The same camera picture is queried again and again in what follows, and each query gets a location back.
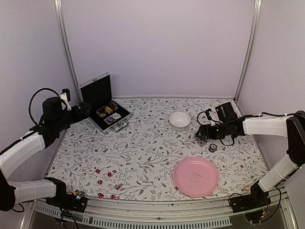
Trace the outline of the small stack poker chips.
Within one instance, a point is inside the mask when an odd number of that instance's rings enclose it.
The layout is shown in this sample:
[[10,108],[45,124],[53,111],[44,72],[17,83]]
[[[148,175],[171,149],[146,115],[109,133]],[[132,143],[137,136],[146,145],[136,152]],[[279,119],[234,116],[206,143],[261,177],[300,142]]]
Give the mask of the small stack poker chips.
[[217,151],[217,145],[216,144],[210,144],[208,150],[211,153],[216,152]]

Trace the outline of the aluminium poker set case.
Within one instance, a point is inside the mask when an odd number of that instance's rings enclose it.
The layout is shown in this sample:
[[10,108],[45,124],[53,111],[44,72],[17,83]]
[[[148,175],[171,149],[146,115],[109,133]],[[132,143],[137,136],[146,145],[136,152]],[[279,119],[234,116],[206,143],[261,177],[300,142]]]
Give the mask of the aluminium poker set case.
[[[132,116],[132,113],[113,100],[110,73],[106,72],[88,80],[80,84],[78,89],[81,100],[91,104],[89,119],[102,133],[106,134],[110,131],[117,133],[128,127],[128,119]],[[113,113],[109,114],[105,111],[105,107],[111,101],[118,105],[118,110],[113,110]],[[111,124],[106,123],[105,119],[112,117],[114,113],[120,114],[121,118],[115,119]]]

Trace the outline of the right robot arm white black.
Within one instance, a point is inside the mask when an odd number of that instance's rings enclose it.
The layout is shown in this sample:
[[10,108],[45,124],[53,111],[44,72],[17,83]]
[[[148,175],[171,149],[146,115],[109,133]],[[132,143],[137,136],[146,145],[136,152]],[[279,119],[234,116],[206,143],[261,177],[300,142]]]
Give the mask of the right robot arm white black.
[[201,141],[232,139],[245,135],[272,135],[288,140],[286,154],[250,188],[246,203],[250,208],[264,202],[268,192],[291,177],[305,163],[305,113],[297,111],[290,114],[271,114],[238,117],[230,102],[215,108],[218,120],[213,120],[211,109],[204,113],[210,121],[200,125],[195,137]]

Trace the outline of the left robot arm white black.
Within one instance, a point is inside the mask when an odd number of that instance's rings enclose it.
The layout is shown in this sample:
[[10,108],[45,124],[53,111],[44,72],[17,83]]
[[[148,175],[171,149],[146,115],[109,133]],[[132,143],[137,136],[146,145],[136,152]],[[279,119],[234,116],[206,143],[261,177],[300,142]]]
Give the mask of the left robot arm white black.
[[0,153],[0,209],[13,210],[15,205],[46,198],[50,205],[65,208],[78,201],[82,194],[68,194],[64,182],[47,177],[37,181],[13,182],[11,174],[36,153],[51,146],[60,133],[72,124],[87,119],[91,113],[89,103],[70,106],[69,89],[47,98],[42,103],[42,116],[29,131]]

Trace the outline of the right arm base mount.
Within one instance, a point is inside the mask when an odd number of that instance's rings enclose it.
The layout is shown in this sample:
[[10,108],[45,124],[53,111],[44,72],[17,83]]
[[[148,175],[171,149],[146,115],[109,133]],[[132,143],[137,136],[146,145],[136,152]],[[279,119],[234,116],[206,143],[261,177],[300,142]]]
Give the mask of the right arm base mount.
[[232,208],[233,213],[237,213],[270,205],[271,200],[268,194],[257,196],[255,194],[240,195],[233,193],[228,198],[228,204]]

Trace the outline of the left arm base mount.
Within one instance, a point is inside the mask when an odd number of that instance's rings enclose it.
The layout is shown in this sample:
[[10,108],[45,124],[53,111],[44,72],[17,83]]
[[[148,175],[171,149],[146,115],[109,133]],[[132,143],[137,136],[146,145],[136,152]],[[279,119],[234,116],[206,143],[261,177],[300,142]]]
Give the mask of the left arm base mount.
[[87,202],[88,199],[85,197],[85,192],[79,190],[76,190],[71,194],[65,193],[62,196],[46,198],[46,203],[48,205],[80,213],[85,212]]

